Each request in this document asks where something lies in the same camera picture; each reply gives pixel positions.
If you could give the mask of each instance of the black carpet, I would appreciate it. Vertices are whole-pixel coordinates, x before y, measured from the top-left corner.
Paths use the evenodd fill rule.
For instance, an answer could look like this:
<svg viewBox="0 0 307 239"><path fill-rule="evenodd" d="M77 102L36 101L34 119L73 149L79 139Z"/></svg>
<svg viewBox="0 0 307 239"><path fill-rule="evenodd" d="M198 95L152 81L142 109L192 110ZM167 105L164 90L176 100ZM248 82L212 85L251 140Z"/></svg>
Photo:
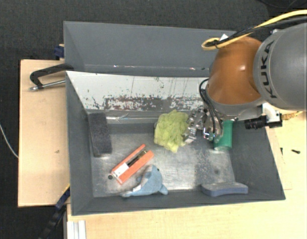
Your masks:
<svg viewBox="0 0 307 239"><path fill-rule="evenodd" d="M241 30L307 0L0 0L0 121L17 152L18 62L55 59L63 21ZM263 40L268 32L257 38ZM52 207L17 208L18 160L0 133L0 239L37 238ZM62 237L58 228L53 238Z"/></svg>

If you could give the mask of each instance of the table surface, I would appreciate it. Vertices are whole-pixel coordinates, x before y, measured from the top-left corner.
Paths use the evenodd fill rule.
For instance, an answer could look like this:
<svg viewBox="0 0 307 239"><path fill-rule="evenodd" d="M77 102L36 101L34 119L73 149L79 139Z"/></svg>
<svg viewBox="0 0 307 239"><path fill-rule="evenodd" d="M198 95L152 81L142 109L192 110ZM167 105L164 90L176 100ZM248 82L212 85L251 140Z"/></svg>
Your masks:
<svg viewBox="0 0 307 239"><path fill-rule="evenodd" d="M28 90L31 72L60 63L21 61L19 207L54 205L69 183L65 87ZM42 82L62 79L59 73ZM69 204L67 220L86 220L88 239L307 238L307 114L267 134L286 200L87 216L71 216Z"/></svg>

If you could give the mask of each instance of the white cable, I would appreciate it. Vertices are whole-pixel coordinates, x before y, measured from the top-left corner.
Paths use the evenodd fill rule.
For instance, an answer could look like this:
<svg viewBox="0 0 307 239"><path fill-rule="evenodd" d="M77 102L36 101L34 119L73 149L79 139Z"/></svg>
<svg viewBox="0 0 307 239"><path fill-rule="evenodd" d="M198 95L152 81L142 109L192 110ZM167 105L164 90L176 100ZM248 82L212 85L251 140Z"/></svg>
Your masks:
<svg viewBox="0 0 307 239"><path fill-rule="evenodd" d="M7 139L7 137L6 137L5 133L4 133L4 130L3 130L3 128L2 128L1 125L0 125L0 130L1 130L1 132L2 132L2 135L4 136L4 139L5 139L5 141L6 141L7 145L8 145L8 147L9 147L9 149L11 150L11 152L13 153L13 155L14 155L15 157L18 158L18 155L16 154L16 152L13 150L12 146L10 145L10 143L9 143L9 141L8 141L8 139Z"/></svg>

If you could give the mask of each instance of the black sponge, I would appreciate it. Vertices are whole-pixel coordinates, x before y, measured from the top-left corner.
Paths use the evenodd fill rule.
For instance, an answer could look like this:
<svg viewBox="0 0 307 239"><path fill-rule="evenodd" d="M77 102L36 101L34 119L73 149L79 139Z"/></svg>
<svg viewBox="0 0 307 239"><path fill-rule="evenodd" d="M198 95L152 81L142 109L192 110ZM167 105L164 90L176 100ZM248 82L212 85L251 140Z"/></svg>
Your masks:
<svg viewBox="0 0 307 239"><path fill-rule="evenodd" d="M88 114L89 130L95 157L112 152L109 129L104 113Z"/></svg>

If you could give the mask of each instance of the yellow-green sponge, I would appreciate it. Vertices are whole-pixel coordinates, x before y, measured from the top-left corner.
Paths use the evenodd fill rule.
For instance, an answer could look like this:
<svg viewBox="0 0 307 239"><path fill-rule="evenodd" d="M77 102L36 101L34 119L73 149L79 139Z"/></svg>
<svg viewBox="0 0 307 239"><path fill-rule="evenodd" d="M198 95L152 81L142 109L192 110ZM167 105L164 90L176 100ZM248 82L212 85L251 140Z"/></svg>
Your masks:
<svg viewBox="0 0 307 239"><path fill-rule="evenodd" d="M185 145L182 134L188 127L187 119L186 113L176 110L160 115L154 131L154 143L177 152L179 146Z"/></svg>

